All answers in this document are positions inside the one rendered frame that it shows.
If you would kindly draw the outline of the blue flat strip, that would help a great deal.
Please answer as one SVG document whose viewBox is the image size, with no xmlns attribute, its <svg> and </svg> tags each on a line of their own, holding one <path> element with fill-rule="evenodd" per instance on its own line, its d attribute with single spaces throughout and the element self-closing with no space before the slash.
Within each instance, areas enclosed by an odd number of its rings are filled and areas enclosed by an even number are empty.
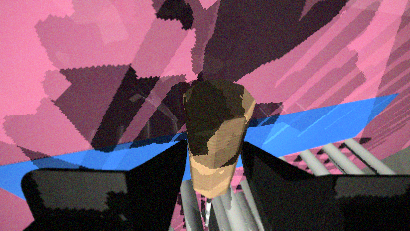
<svg viewBox="0 0 410 231">
<path fill-rule="evenodd" d="M 244 141 L 281 157 L 355 138 L 398 95 L 253 119 Z M 25 200 L 20 182 L 29 171 L 40 168 L 131 170 L 181 140 L 187 140 L 187 132 L 0 165 L 0 188 Z"/>
</svg>

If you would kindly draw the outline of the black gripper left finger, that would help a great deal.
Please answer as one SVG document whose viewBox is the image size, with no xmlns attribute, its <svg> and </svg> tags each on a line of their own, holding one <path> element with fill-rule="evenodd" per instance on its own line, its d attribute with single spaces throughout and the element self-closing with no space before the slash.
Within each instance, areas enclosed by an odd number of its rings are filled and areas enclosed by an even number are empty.
<svg viewBox="0 0 410 231">
<path fill-rule="evenodd" d="M 131 170 L 40 168 L 20 186 L 39 215 L 115 218 L 122 231 L 168 231 L 183 180 L 187 140 Z"/>
</svg>

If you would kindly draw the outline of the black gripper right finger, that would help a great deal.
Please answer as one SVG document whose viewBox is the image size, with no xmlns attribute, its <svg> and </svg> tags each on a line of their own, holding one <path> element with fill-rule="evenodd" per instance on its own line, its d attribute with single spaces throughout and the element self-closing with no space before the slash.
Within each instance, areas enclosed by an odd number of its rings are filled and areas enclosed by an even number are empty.
<svg viewBox="0 0 410 231">
<path fill-rule="evenodd" d="M 410 205 L 410 175 L 316 176 L 246 141 L 240 156 L 264 231 L 332 231 L 345 205 Z"/>
</svg>

